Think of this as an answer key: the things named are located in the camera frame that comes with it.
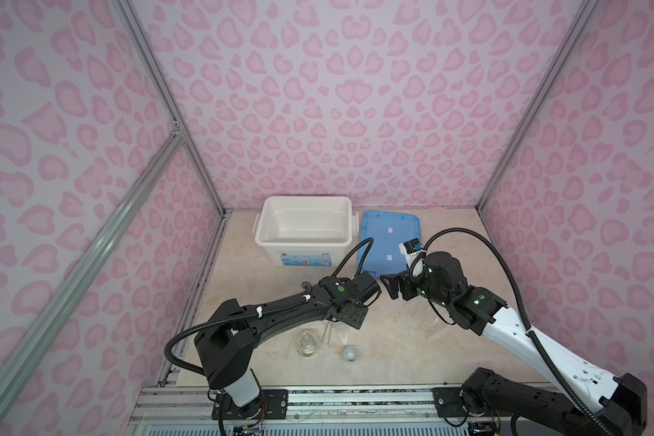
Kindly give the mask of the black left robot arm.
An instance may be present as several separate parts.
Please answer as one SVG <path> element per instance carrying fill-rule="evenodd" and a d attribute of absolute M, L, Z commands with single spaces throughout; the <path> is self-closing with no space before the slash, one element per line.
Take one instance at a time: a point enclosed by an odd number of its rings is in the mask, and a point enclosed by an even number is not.
<path fill-rule="evenodd" d="M 226 393 L 238 408 L 255 403 L 262 389 L 250 369 L 254 350 L 278 334 L 307 323 L 331 321 L 359 330 L 370 299 L 381 292 L 369 272 L 352 279 L 327 276 L 303 283 L 299 294 L 270 303 L 239 305 L 224 302 L 194 337 L 202 374 L 209 387 Z"/>

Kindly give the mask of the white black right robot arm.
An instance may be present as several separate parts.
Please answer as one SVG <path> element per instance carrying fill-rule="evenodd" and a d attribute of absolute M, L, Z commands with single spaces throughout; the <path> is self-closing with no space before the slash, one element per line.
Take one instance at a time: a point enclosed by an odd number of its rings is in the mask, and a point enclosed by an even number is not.
<path fill-rule="evenodd" d="M 478 368 L 461 386 L 470 415 L 507 412 L 564 435 L 641 435 L 646 430 L 646 385 L 583 359 L 530 324 L 494 292 L 468 283 L 461 263 L 446 252 L 411 262 L 408 272 L 381 278 L 392 299 L 421 297 L 446 310 L 452 323 L 501 346 L 552 384 L 552 390 L 516 383 Z"/>

